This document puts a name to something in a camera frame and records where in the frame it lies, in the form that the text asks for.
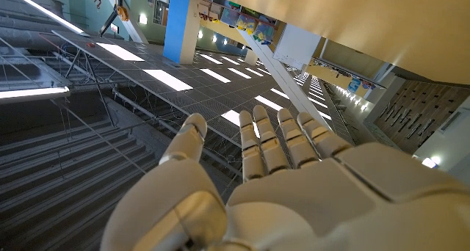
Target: stair step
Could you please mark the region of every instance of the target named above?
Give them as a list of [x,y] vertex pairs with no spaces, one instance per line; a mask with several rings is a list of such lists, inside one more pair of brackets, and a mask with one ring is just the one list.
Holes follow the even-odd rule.
[[[106,140],[113,143],[123,140],[127,138],[127,136],[127,132],[121,131],[107,136]],[[3,185],[7,183],[13,182],[14,180],[27,175],[31,175],[34,172],[47,169],[62,161],[72,159],[73,157],[80,156],[106,146],[108,146],[108,144],[102,139],[95,139],[92,142],[77,145],[73,148],[66,148],[57,153],[48,154],[32,161],[27,161],[21,164],[11,163],[11,167],[0,172],[0,193],[3,189]]]
[[[100,129],[96,129],[96,131],[101,136],[107,137],[110,134],[118,132],[119,128],[107,126]],[[84,132],[83,134],[74,135],[71,139],[67,139],[66,137],[64,137],[54,142],[50,142],[44,145],[38,145],[35,148],[28,148],[26,150],[18,151],[13,154],[4,156],[2,159],[0,159],[0,170],[7,169],[8,167],[10,167],[11,164],[20,164],[25,161],[31,161],[46,154],[56,153],[57,151],[72,148],[74,146],[99,138],[100,137],[97,136],[94,132],[88,131]]]
[[[90,126],[94,129],[100,129],[103,127],[110,126],[109,121],[101,121],[97,123],[92,123]],[[91,131],[87,126],[82,125],[79,127],[72,128],[72,136],[76,134],[83,134],[85,132]],[[0,147],[0,156],[5,156],[5,155],[10,155],[18,151],[26,150],[29,148],[35,148],[39,145],[44,145],[50,142],[57,141],[58,139],[63,139],[65,137],[65,132],[62,127],[62,129],[58,129],[57,132],[53,134],[46,134],[42,135],[40,137],[35,137],[31,138],[28,140],[20,141],[20,142],[14,142],[9,145],[4,145]]]
[[[137,142],[134,139],[123,139],[115,143],[114,146],[119,150],[125,150],[136,143]],[[44,186],[51,186],[51,181],[61,183],[62,177],[68,178],[69,174],[76,175],[80,173],[81,170],[87,169],[87,166],[93,165],[94,162],[100,159],[105,159],[115,153],[116,151],[113,148],[106,146],[99,150],[95,150],[92,153],[87,153],[83,156],[64,161],[62,163],[62,167],[60,164],[55,165],[53,168],[34,172],[31,175],[25,176],[3,186],[0,194],[1,198],[9,199],[8,202],[10,204],[2,206],[0,211],[3,213],[4,208],[20,208],[17,203],[19,199],[35,198],[36,194],[43,195],[44,191],[41,190]]]
[[[135,161],[141,167],[150,169],[155,165],[154,162],[149,163],[152,157],[151,153],[144,152]],[[105,181],[101,181],[101,184],[94,179],[92,181],[94,184],[89,187],[88,194],[80,195],[77,199],[78,196],[69,193],[61,198],[61,208],[56,204],[54,208],[48,208],[45,211],[41,209],[40,214],[22,224],[21,230],[15,228],[18,233],[14,236],[15,242],[23,244],[28,249],[53,244],[56,241],[52,239],[63,239],[64,236],[77,231],[83,222],[94,219],[109,208],[114,208],[123,194],[142,177],[142,173],[135,166],[128,162],[124,164],[120,171],[109,176]],[[78,191],[74,189],[71,193],[77,194]]]

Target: light fixture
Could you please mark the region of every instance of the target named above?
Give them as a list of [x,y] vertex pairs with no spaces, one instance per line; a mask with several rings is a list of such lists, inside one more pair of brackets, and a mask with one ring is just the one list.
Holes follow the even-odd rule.
[[273,108],[273,109],[276,110],[276,111],[279,111],[280,109],[282,109],[281,106],[277,105],[276,103],[273,103],[272,101],[270,101],[270,100],[268,100],[268,99],[266,99],[266,98],[264,98],[264,97],[261,97],[260,95],[256,96],[255,99],[256,99],[257,101],[262,102],[263,104],[268,105],[269,107]]
[[147,24],[147,16],[145,16],[145,15],[139,15],[139,23],[141,23],[141,24]]
[[250,71],[251,73],[255,73],[255,74],[258,75],[258,76],[263,76],[263,74],[260,74],[260,73],[258,73],[258,72],[256,72],[256,71],[252,70],[251,68],[245,68],[245,69],[248,70],[248,71]]
[[127,51],[126,49],[112,44],[105,44],[105,43],[96,43],[98,46],[106,49],[107,51],[113,53],[114,55],[120,57],[121,59],[128,60],[128,61],[144,61],[140,57],[134,55],[133,53]]
[[436,164],[441,163],[441,157],[440,156],[432,156],[431,160],[434,161],[434,163],[436,163]]
[[283,97],[286,98],[286,99],[289,99],[289,97],[286,95],[286,93],[282,93],[282,92],[280,92],[279,90],[274,89],[274,88],[272,88],[271,91],[274,92],[274,93],[277,93],[277,94],[279,94],[279,95],[281,95],[281,96],[283,96]]
[[205,55],[205,54],[199,54],[199,55],[202,56],[202,57],[205,58],[205,59],[208,59],[208,60],[214,62],[215,64],[219,64],[219,65],[222,64],[221,61],[216,60],[216,59],[213,59],[213,58],[211,58],[211,57],[208,56],[208,55]]
[[[240,114],[238,112],[235,112],[234,110],[230,110],[226,112],[225,114],[222,114],[221,116],[227,119],[229,122],[233,123],[234,125],[240,127],[240,119],[239,119]],[[258,126],[256,126],[255,123],[253,123],[253,128],[255,130],[256,137],[259,138]]]
[[225,60],[227,60],[227,61],[229,61],[229,62],[234,63],[235,65],[240,65],[240,63],[235,62],[235,61],[233,61],[232,59],[229,59],[228,57],[222,57],[222,58],[225,59]]
[[82,29],[80,29],[79,27],[74,26],[73,24],[67,22],[66,20],[64,20],[61,17],[55,15],[53,12],[45,9],[44,7],[42,7],[39,4],[35,3],[34,1],[32,1],[32,0],[24,0],[24,1],[27,2],[29,5],[33,6],[34,8],[38,9],[42,13],[46,14],[47,16],[53,18],[55,21],[59,22],[63,26],[65,26],[65,27],[69,28],[70,30],[74,31],[75,33],[85,34],[84,31]]
[[71,95],[67,87],[41,88],[33,90],[9,90],[0,92],[0,104],[17,103],[22,101],[39,101],[52,98],[68,97]]
[[323,118],[326,118],[326,119],[329,119],[329,120],[331,120],[331,117],[330,117],[330,115],[328,115],[328,114],[325,114],[325,113],[323,113],[323,112],[321,112],[321,111],[318,111],[318,113],[320,113],[320,115],[322,115],[322,117],[323,117]]
[[223,77],[223,76],[221,76],[221,75],[215,73],[214,71],[212,71],[212,70],[210,70],[210,69],[208,69],[208,68],[201,68],[200,70],[203,71],[204,73],[206,73],[206,74],[208,74],[208,75],[214,77],[215,79],[220,80],[220,81],[223,82],[223,83],[228,83],[228,82],[231,81],[230,79],[227,79],[226,77]]
[[437,167],[438,165],[430,158],[425,158],[422,162],[422,164],[426,167],[429,167],[429,168],[435,168]]
[[182,82],[181,80],[171,76],[163,70],[144,70],[148,75],[153,76],[155,79],[160,80],[166,85],[172,87],[176,91],[191,90],[192,87]]
[[235,68],[229,68],[229,70],[230,70],[231,72],[237,74],[237,75],[240,75],[240,76],[246,78],[246,79],[251,79],[251,77],[250,77],[249,75],[246,75],[246,74],[244,74],[244,73],[242,73],[242,72],[236,70]]
[[323,103],[317,101],[317,100],[314,100],[313,98],[310,98],[310,97],[307,97],[310,101],[313,101],[314,103],[322,106],[322,107],[325,107],[325,108],[328,108],[328,106],[324,105]]
[[271,75],[271,73],[269,73],[269,72],[267,72],[267,71],[265,71],[265,70],[263,70],[263,69],[261,69],[261,68],[258,68],[258,69],[261,70],[261,71],[263,71],[263,72],[265,72],[265,73],[268,74],[268,75]]
[[324,98],[322,98],[322,97],[320,97],[320,96],[318,96],[318,95],[315,95],[315,94],[313,94],[312,92],[309,92],[309,93],[310,93],[311,95],[313,95],[313,96],[317,97],[318,99],[322,100],[322,101],[324,101],[324,100],[325,100]]

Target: support column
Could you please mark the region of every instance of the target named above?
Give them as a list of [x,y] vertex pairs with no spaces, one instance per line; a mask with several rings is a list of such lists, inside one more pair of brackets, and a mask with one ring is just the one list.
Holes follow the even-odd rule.
[[170,0],[163,55],[179,64],[192,64],[200,18],[199,0]]
[[256,60],[258,60],[258,57],[256,56],[255,52],[253,52],[251,49],[248,49],[247,55],[245,57],[245,63],[254,66],[256,65]]

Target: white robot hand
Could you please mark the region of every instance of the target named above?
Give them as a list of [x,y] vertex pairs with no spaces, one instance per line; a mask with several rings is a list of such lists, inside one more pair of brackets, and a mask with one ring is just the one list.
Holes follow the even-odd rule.
[[309,114],[240,113],[244,183],[224,206],[198,160],[193,114],[113,211],[103,250],[470,250],[469,189],[409,155],[353,148]]

